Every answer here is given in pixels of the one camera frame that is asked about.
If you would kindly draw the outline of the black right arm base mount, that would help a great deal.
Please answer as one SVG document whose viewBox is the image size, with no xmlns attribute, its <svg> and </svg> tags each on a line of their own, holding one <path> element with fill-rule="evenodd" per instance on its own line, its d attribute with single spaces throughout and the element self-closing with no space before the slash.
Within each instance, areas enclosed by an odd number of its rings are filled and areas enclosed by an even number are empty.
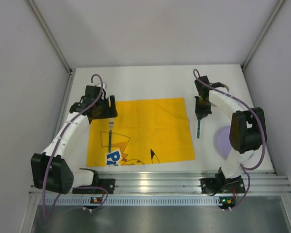
<svg viewBox="0 0 291 233">
<path fill-rule="evenodd" d="M 227 179 L 223 182 L 218 181 L 216 178 L 203 178 L 200 179 L 202 194 L 214 196 L 216 194 L 236 194 L 245 193 L 244 182 L 241 176 L 237 178 Z"/>
</svg>

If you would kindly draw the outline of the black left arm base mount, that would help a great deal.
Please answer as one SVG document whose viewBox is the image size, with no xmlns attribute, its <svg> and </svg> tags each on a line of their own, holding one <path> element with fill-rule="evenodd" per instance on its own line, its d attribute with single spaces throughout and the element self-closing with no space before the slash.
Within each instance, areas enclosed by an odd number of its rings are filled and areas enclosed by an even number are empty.
<svg viewBox="0 0 291 233">
<path fill-rule="evenodd" d="M 93 184 L 72 189 L 73 194 L 113 194 L 115 179 L 98 178 Z"/>
</svg>

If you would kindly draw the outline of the green handled fork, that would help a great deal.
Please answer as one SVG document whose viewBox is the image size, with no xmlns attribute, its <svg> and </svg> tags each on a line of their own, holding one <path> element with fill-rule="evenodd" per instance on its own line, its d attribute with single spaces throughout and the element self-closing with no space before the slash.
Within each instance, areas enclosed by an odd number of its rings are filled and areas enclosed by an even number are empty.
<svg viewBox="0 0 291 233">
<path fill-rule="evenodd" d="M 114 126 L 114 118 L 109 118 L 109 141 L 108 141 L 108 153 L 112 151 L 112 130 Z"/>
</svg>

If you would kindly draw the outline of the aluminium corner post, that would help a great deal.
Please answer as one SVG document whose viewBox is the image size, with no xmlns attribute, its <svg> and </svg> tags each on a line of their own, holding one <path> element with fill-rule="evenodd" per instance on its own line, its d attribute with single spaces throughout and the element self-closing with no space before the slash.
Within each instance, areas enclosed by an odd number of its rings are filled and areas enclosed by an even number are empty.
<svg viewBox="0 0 291 233">
<path fill-rule="evenodd" d="M 249 50 L 248 55 L 246 56 L 244 62 L 241 64 L 242 72 L 245 72 L 246 68 L 249 66 L 251 60 L 253 59 L 254 55 L 257 53 L 259 47 L 263 43 L 265 37 L 267 36 L 269 30 L 271 29 L 272 25 L 276 21 L 276 18 L 280 14 L 282 8 L 286 4 L 286 0 L 277 0 L 274 8 L 271 10 L 267 20 L 263 24 L 261 31 L 259 32 L 255 42 L 253 43 L 252 47 Z"/>
<path fill-rule="evenodd" d="M 64 66 L 65 70 L 68 74 L 72 73 L 72 68 L 68 64 L 64 54 L 62 53 L 53 33 L 51 32 L 47 22 L 45 21 L 43 15 L 41 14 L 38 6 L 36 5 L 34 0 L 24 0 L 27 4 L 28 8 L 31 10 L 33 16 L 37 20 L 40 28 L 42 29 L 43 33 L 45 34 L 47 40 L 49 41 L 50 45 L 52 46 L 54 52 L 56 53 L 57 57 L 59 58 L 61 64 Z"/>
</svg>

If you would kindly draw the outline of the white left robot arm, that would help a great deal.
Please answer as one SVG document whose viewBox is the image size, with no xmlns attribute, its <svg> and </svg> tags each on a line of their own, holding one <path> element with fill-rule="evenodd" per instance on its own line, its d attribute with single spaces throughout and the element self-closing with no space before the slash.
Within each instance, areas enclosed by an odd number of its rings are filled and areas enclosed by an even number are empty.
<svg viewBox="0 0 291 233">
<path fill-rule="evenodd" d="M 35 188 L 58 194 L 81 193 L 82 186 L 98 186 L 98 172 L 82 168 L 72 154 L 79 137 L 91 122 L 117 117 L 115 97 L 106 95 L 106 84 L 88 85 L 80 101 L 69 109 L 67 119 L 53 141 L 42 153 L 31 158 Z"/>
</svg>

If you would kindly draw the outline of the green handled spoon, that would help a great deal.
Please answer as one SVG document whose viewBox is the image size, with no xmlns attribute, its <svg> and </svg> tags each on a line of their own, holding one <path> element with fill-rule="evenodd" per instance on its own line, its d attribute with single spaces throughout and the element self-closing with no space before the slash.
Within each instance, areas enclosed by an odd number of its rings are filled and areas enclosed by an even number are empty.
<svg viewBox="0 0 291 233">
<path fill-rule="evenodd" d="M 197 138 L 200 138 L 200 126 L 201 126 L 201 119 L 197 119 L 197 131 L 196 131 L 196 136 Z"/>
</svg>

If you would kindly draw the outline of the yellow cartoon print placemat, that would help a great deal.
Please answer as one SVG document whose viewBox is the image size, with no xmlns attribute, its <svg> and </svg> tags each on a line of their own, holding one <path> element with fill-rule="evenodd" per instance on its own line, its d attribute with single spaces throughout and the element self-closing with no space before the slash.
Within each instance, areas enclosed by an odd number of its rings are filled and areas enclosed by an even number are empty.
<svg viewBox="0 0 291 233">
<path fill-rule="evenodd" d="M 112 151 L 108 153 L 109 120 L 91 122 L 87 166 L 138 166 L 195 159 L 183 98 L 116 103 Z"/>
</svg>

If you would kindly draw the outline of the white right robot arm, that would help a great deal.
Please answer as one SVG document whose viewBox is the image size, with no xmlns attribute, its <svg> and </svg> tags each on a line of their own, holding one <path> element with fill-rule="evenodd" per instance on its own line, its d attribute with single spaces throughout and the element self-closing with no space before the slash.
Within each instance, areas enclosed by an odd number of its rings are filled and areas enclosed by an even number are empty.
<svg viewBox="0 0 291 233">
<path fill-rule="evenodd" d="M 231 120 L 229 142 L 232 149 L 215 174 L 215 183 L 221 189 L 240 183 L 245 154 L 262 148 L 260 159 L 264 158 L 267 140 L 264 111 L 260 107 L 251 108 L 228 92 L 219 90 L 224 85 L 220 82 L 210 83 L 207 76 L 195 76 L 194 84 L 198 91 L 195 97 L 198 132 L 200 121 L 212 114 L 213 105 Z"/>
</svg>

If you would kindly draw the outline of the left aluminium corner post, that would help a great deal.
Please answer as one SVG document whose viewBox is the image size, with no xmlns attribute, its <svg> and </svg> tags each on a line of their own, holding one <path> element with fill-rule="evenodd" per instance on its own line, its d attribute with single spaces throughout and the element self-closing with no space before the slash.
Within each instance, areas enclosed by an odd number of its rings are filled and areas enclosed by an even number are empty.
<svg viewBox="0 0 291 233">
<path fill-rule="evenodd" d="M 47 22 L 45 21 L 43 15 L 41 14 L 38 6 L 36 5 L 34 0 L 24 0 L 27 4 L 28 8 L 31 10 L 33 16 L 37 20 L 40 28 L 42 29 L 43 33 L 45 34 L 47 40 L 49 41 L 50 45 L 52 46 L 54 52 L 56 53 L 57 57 L 59 58 L 61 64 L 64 66 L 65 70 L 68 74 L 72 73 L 72 68 L 68 64 L 64 54 L 62 53 L 53 33 L 51 32 Z"/>
</svg>

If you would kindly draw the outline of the beige paper cup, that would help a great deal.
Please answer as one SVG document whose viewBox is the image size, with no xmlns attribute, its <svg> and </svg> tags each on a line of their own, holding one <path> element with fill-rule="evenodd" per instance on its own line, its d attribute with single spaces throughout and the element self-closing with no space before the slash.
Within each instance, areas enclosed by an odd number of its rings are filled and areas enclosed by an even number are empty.
<svg viewBox="0 0 291 233">
<path fill-rule="evenodd" d="M 221 92 L 223 92 L 224 95 L 230 94 L 229 87 L 224 83 L 220 83 L 220 85 L 217 89 L 220 90 Z"/>
</svg>

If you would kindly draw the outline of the right aluminium corner post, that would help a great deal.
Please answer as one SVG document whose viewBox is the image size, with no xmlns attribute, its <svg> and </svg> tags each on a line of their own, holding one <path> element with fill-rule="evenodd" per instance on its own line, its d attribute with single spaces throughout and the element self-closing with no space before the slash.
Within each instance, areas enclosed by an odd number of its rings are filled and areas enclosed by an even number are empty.
<svg viewBox="0 0 291 233">
<path fill-rule="evenodd" d="M 259 47 L 263 43 L 265 37 L 267 36 L 269 30 L 271 29 L 272 25 L 276 21 L 276 18 L 280 14 L 282 8 L 286 4 L 286 0 L 277 0 L 274 8 L 271 10 L 267 20 L 263 24 L 261 31 L 259 32 L 255 42 L 253 43 L 252 47 L 249 50 L 248 55 L 246 56 L 244 62 L 241 64 L 242 72 L 245 72 L 246 68 L 249 66 L 251 60 L 253 59 L 254 55 L 257 53 Z"/>
</svg>

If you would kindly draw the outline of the lilac plastic plate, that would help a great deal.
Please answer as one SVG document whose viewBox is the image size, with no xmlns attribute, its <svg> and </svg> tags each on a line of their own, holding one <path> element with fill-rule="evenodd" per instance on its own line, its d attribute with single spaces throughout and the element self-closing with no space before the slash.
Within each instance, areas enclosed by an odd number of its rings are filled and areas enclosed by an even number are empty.
<svg viewBox="0 0 291 233">
<path fill-rule="evenodd" d="M 232 147 L 229 136 L 230 126 L 220 128 L 214 136 L 214 147 L 223 159 L 227 160 L 231 154 L 236 158 L 239 158 L 241 161 L 246 161 L 247 159 L 252 158 L 255 154 L 253 150 L 240 154 Z"/>
</svg>

